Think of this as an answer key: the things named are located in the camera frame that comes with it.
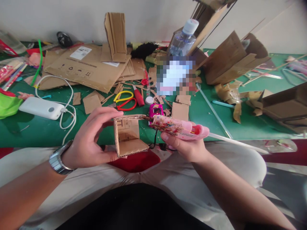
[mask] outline white power bank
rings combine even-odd
[[[19,110],[51,120],[56,120],[61,115],[61,109],[63,108],[64,105],[62,104],[32,96],[21,104]]]

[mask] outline white pants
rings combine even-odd
[[[205,144],[209,152],[250,185],[262,185],[266,165],[259,153],[226,142]],[[46,161],[54,150],[26,148],[0,159],[0,187]],[[50,194],[25,226],[55,229],[106,191],[132,183],[147,183],[164,190],[201,221],[223,213],[192,164],[173,153],[141,173],[127,173],[108,164],[77,169]]]

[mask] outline clear plastic rod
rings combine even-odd
[[[209,105],[210,109],[212,110],[214,116],[216,117],[216,119],[218,120],[218,122],[221,124],[221,126],[223,127],[225,133],[229,136],[230,139],[233,139],[233,137],[231,136],[230,132],[228,131],[228,129],[226,128],[226,126],[224,125],[224,123],[222,122],[222,120],[220,119],[220,117],[218,116],[218,114],[215,112],[214,108],[212,107],[210,101],[208,100],[208,98],[206,97],[206,95],[204,94],[204,92],[201,90],[201,87],[199,86],[199,84],[196,84],[197,88],[199,89],[199,91],[201,92],[202,96],[204,97],[204,99],[206,100],[207,104]]]
[[[266,150],[263,150],[261,148],[257,148],[257,147],[254,147],[254,146],[242,143],[240,141],[235,141],[235,140],[229,139],[227,137],[223,137],[223,136],[220,136],[220,135],[217,135],[217,134],[213,134],[213,133],[209,133],[209,136],[210,137],[214,137],[216,139],[220,139],[222,141],[226,141],[226,142],[232,143],[232,144],[236,144],[236,145],[244,146],[244,147],[247,147],[247,148],[250,148],[250,149],[254,149],[254,150],[256,150],[258,152],[261,152],[261,153],[264,153],[264,154],[269,154],[269,152],[266,151]]]

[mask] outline white charging cable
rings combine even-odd
[[[35,95],[36,95],[38,98],[40,98],[40,99],[42,99],[42,98],[38,95],[38,93],[37,93],[37,88],[39,87],[39,84],[42,82],[42,80],[45,79],[46,77],[56,77],[56,78],[63,79],[64,81],[66,81],[66,83],[68,84],[68,86],[69,86],[70,89],[71,89],[71,96],[70,96],[70,98],[69,98],[69,100],[68,100],[67,103],[56,102],[56,103],[60,103],[60,104],[64,104],[64,105],[65,105],[65,106],[64,106],[64,109],[61,109],[61,112],[62,112],[62,113],[61,113],[61,117],[60,117],[60,128],[61,128],[61,129],[67,129],[67,128],[71,127],[70,130],[68,131],[68,133],[65,135],[65,137],[64,137],[64,139],[63,139],[63,142],[62,142],[62,145],[63,145],[63,144],[65,143],[66,137],[68,136],[68,134],[70,133],[70,131],[71,131],[71,130],[73,129],[73,127],[75,126],[76,120],[77,120],[76,109],[75,109],[75,107],[73,107],[72,105],[69,104],[70,101],[71,101],[71,99],[73,98],[74,90],[73,90],[73,88],[71,87],[71,85],[68,83],[68,81],[67,81],[66,79],[64,79],[64,78],[62,78],[62,77],[53,76],[53,75],[47,75],[47,76],[42,77],[42,79],[40,79],[40,81],[37,83],[37,85],[36,85],[36,87],[35,87]],[[71,111],[69,111],[68,109],[66,109],[67,106],[70,106],[70,107],[72,107],[72,108],[74,109],[74,114],[73,114]],[[63,128],[63,127],[62,127],[62,119],[63,119],[63,114],[64,114],[65,112],[69,112],[69,113],[73,116],[73,120],[72,120],[72,122],[71,122],[67,127]]]

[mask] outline hand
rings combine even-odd
[[[179,154],[189,162],[206,162],[211,156],[211,153],[206,150],[203,140],[183,141],[165,132],[161,134],[161,138],[167,145],[177,149]]]
[[[95,109],[77,132],[69,149],[62,155],[63,164],[71,169],[87,168],[117,160],[116,151],[104,152],[97,140],[103,128],[113,125],[112,118],[120,117],[123,112],[115,108]]]

